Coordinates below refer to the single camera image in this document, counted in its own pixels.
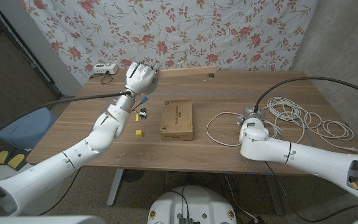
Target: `floral curtain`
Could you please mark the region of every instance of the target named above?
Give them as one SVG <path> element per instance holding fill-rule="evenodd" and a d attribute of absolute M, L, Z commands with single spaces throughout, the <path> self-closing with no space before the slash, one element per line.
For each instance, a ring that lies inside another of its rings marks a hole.
<path fill-rule="evenodd" d="M 19 0 L 84 85 L 101 62 L 128 67 L 289 70 L 318 0 Z"/>

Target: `table leg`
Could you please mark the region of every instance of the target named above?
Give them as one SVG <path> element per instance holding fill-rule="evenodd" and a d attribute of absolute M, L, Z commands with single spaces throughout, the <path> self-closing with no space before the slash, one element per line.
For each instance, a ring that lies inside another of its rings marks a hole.
<path fill-rule="evenodd" d="M 276 180 L 274 179 L 273 175 L 266 175 L 265 178 L 268 190 L 270 192 L 271 200 L 273 201 L 274 212 L 277 215 L 284 215 L 283 203 L 281 201 Z"/>
<path fill-rule="evenodd" d="M 110 194 L 106 204 L 108 206 L 113 206 L 115 204 L 116 198 L 118 196 L 119 188 L 121 186 L 121 179 L 123 176 L 124 169 L 116 169 L 114 179 L 112 180 Z"/>

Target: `gray wall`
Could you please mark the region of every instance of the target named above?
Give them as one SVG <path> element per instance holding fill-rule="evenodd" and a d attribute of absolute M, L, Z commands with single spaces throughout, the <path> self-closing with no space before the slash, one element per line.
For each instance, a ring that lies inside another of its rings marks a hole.
<path fill-rule="evenodd" d="M 319 1 L 291 69 L 358 85 L 358 1 Z M 358 136 L 358 91 L 314 84 Z"/>
<path fill-rule="evenodd" d="M 26 43 L 63 95 L 75 96 L 81 84 L 68 71 L 19 1 L 0 0 L 0 11 Z"/>

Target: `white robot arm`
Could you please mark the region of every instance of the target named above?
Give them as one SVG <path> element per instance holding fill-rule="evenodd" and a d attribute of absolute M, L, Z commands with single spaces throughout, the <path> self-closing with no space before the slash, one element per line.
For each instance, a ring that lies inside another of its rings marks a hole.
<path fill-rule="evenodd" d="M 133 62 L 126 73 L 125 91 L 96 121 L 88 137 L 71 148 L 6 180 L 0 181 L 0 216 L 17 216 L 30 201 L 58 184 L 87 162 L 103 155 L 123 132 L 136 96 L 153 91 L 159 64 Z"/>
<path fill-rule="evenodd" d="M 326 179 L 358 197 L 358 155 L 331 152 L 268 137 L 260 117 L 249 113 L 240 131 L 241 155 L 273 161 Z"/>

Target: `power strip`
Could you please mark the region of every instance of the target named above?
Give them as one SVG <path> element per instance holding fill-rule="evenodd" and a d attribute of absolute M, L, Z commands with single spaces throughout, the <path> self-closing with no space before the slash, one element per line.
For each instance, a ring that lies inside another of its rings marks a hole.
<path fill-rule="evenodd" d="M 95 74 L 115 74 L 118 66 L 115 63 L 97 63 L 94 66 Z"/>

